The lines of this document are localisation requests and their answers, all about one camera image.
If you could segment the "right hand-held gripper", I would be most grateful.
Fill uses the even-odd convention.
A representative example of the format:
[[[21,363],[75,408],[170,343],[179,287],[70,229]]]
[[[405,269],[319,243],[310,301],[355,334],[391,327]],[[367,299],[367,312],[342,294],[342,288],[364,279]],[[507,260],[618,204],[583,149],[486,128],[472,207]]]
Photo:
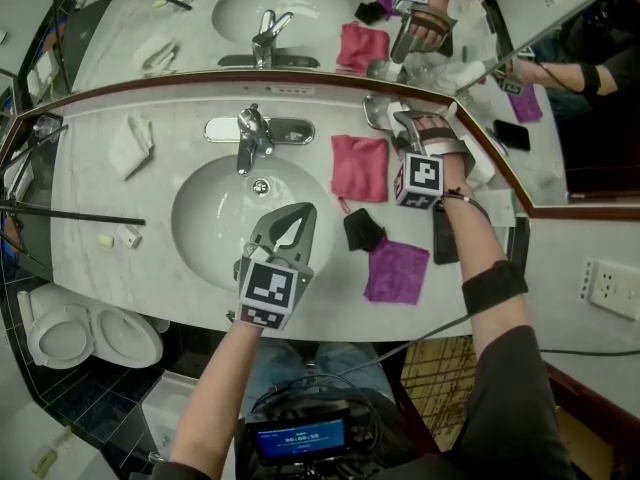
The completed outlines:
[[[392,144],[400,159],[394,179],[394,195],[398,206],[429,210],[444,193],[443,157],[448,154],[461,155],[465,162],[465,174],[468,175],[473,169],[473,156],[466,144],[457,139],[425,146],[423,153],[423,144],[413,123],[415,118],[422,116],[419,111],[395,114],[405,129],[392,137]]]

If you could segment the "silver soap dish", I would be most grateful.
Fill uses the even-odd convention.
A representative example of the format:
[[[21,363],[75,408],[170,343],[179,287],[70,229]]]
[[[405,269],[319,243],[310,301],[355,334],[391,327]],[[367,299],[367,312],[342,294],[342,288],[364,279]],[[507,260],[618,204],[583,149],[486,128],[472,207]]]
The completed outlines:
[[[408,105],[401,99],[382,93],[371,93],[363,100],[363,110],[368,125],[384,132],[393,132],[399,126],[394,117],[395,112],[408,109]]]

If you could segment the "person's right forearm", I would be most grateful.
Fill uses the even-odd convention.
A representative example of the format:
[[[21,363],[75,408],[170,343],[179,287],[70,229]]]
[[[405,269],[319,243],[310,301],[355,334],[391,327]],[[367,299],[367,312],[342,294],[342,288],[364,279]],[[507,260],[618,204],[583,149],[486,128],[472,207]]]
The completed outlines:
[[[487,218],[472,204],[447,197],[443,205],[449,218],[460,260],[462,278],[468,281],[506,256]],[[471,317],[477,358],[496,339],[519,326],[530,326],[527,303],[517,295]]]

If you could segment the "person's left forearm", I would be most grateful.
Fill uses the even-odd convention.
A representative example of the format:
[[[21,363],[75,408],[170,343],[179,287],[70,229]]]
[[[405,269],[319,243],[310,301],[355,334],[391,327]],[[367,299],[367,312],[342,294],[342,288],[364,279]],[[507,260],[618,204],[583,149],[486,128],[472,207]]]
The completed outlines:
[[[231,325],[179,419],[172,462],[220,480],[261,335],[242,321]]]

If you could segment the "white sink basin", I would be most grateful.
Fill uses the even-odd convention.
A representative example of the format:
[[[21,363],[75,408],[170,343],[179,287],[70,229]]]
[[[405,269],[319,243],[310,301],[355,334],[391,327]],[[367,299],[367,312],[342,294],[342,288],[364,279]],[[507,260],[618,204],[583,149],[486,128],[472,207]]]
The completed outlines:
[[[174,243],[185,264],[210,284],[234,292],[233,265],[240,259],[258,220],[280,207],[308,202],[318,215],[309,266],[320,272],[335,239],[335,211],[320,183],[287,160],[259,160],[251,173],[236,172],[225,156],[195,171],[172,207]]]

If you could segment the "black smartphone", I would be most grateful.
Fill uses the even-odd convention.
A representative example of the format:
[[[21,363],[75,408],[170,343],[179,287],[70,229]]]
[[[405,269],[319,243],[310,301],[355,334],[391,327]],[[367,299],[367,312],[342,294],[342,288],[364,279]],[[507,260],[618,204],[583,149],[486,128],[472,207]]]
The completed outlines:
[[[447,265],[459,261],[453,230],[444,206],[438,202],[433,217],[433,257],[437,265]]]

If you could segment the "purple cloth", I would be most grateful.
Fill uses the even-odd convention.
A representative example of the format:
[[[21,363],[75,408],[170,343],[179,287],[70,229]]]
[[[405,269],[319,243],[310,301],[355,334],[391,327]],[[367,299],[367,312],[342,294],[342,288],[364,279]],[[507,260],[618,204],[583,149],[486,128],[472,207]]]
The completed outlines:
[[[420,298],[430,254],[413,245],[382,240],[369,254],[365,297],[373,303],[415,306]]]

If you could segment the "person's blue jeans legs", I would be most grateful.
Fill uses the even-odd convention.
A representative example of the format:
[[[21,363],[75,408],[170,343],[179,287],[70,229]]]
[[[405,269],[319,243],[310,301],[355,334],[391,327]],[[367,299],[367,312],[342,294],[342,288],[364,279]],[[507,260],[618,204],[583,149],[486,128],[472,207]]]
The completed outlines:
[[[321,342],[311,366],[286,340],[262,338],[259,341],[240,414],[250,413],[254,404],[268,392],[293,382],[296,388],[320,381],[329,392],[356,386],[367,396],[373,392],[394,401],[389,380],[381,365],[360,368],[378,357],[369,343]]]

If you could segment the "long black ledge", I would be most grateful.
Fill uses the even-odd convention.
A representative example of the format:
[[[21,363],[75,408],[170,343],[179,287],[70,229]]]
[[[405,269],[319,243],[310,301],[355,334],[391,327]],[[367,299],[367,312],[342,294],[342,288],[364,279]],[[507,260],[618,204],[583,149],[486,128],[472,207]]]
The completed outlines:
[[[522,273],[526,270],[529,240],[529,219],[525,216],[517,216],[515,226],[508,229],[506,255]]]

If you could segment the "small folded white towel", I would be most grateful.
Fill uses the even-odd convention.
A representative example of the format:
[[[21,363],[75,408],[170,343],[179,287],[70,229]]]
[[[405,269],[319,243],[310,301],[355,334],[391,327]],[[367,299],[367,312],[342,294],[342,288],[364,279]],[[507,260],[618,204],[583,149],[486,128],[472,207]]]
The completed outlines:
[[[127,115],[108,149],[108,159],[119,179],[125,181],[148,158],[154,147],[151,121]]]

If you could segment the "chest mounted monitor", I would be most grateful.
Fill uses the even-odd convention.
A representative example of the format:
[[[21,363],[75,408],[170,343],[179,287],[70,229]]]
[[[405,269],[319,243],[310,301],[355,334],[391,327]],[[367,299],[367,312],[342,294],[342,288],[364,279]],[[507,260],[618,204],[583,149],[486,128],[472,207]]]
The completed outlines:
[[[343,403],[271,413],[245,419],[258,458],[264,466],[311,463],[342,457],[350,450],[351,418]]]

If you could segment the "white toilet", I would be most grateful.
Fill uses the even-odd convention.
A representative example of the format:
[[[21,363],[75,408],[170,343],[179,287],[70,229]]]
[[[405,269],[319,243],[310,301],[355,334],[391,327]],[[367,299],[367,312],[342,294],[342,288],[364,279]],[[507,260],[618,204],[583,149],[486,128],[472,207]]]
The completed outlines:
[[[33,362],[70,369],[94,356],[127,368],[162,357],[160,333],[144,316],[77,294],[54,283],[17,293]]]

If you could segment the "wide wood framed mirror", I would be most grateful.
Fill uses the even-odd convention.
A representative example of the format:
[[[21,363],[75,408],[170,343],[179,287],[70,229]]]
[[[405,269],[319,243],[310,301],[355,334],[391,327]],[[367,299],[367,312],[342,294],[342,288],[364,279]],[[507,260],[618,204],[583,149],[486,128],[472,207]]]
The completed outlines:
[[[53,99],[154,77],[214,74],[275,101],[316,99],[351,84],[337,60],[342,29],[373,0],[96,0],[76,13],[88,30],[64,37],[76,70],[46,84]]]

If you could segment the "person's dark grey shirt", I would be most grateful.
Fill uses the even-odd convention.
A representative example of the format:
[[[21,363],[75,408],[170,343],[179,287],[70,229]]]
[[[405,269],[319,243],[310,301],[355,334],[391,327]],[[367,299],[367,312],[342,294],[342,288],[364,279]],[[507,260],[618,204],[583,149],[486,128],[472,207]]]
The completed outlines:
[[[342,457],[280,466],[261,464],[246,430],[252,413],[343,403],[351,418],[351,448]],[[557,428],[552,393],[535,333],[511,329],[478,358],[463,434],[450,452],[419,455],[396,400],[356,386],[329,392],[320,381],[289,382],[239,414],[227,454],[237,480],[573,480]],[[211,480],[169,458],[150,480]]]

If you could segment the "cream wall power socket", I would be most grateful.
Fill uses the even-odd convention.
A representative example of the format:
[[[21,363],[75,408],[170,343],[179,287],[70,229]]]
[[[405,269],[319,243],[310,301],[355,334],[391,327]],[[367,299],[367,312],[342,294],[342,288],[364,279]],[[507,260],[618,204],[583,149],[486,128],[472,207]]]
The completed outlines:
[[[640,268],[587,257],[579,298],[631,321],[640,320]]]

